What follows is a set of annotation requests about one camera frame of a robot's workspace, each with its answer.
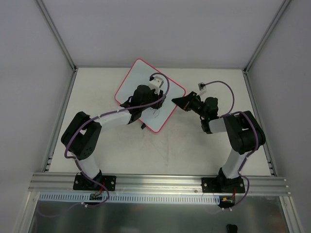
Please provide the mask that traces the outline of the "pink framed whiteboard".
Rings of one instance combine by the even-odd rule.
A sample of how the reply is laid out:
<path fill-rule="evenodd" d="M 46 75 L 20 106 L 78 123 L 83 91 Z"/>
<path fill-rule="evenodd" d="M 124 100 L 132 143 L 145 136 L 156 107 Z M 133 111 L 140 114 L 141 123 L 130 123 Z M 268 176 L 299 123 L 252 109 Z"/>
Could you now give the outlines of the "pink framed whiteboard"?
<path fill-rule="evenodd" d="M 159 70 L 145 61 L 137 59 L 119 86 L 115 94 L 115 100 L 120 104 L 124 103 L 128 97 L 133 95 L 137 86 L 140 84 L 148 85 L 150 76 L 156 72 L 159 72 Z M 155 133 L 161 131 L 162 127 L 175 110 L 176 105 L 172 102 L 172 99 L 183 97 L 186 94 L 184 87 L 172 79 L 169 79 L 169 81 L 169 91 L 162 107 L 158 110 L 153 108 L 146 109 L 139 119 L 146 127 Z"/>

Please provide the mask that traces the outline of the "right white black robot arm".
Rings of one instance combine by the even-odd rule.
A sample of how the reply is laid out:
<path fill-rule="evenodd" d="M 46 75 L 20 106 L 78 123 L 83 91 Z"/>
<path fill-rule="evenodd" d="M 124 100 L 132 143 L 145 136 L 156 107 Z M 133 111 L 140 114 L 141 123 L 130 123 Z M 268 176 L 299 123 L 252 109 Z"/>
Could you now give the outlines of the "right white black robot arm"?
<path fill-rule="evenodd" d="M 246 160 L 265 144 L 262 128 L 250 111 L 218 116 L 218 99 L 213 97 L 201 101 L 195 92 L 172 99 L 182 110 L 194 111 L 200 116 L 201 127 L 207 134 L 227 133 L 231 151 L 226 163 L 215 178 L 202 178 L 203 193 L 245 193 L 241 171 Z"/>

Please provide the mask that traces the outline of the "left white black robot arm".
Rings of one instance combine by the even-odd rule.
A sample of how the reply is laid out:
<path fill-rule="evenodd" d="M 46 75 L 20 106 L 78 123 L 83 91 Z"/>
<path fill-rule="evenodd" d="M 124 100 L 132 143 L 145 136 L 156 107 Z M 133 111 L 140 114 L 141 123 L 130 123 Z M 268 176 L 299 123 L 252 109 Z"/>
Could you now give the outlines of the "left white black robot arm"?
<path fill-rule="evenodd" d="M 116 126 L 135 122 L 148 108 L 159 109 L 167 93 L 168 91 L 157 91 L 147 85 L 139 85 L 118 110 L 95 117 L 81 111 L 74 116 L 61 137 L 65 146 L 64 157 L 75 161 L 90 189 L 97 189 L 102 183 L 102 172 L 92 155 L 100 134 Z"/>

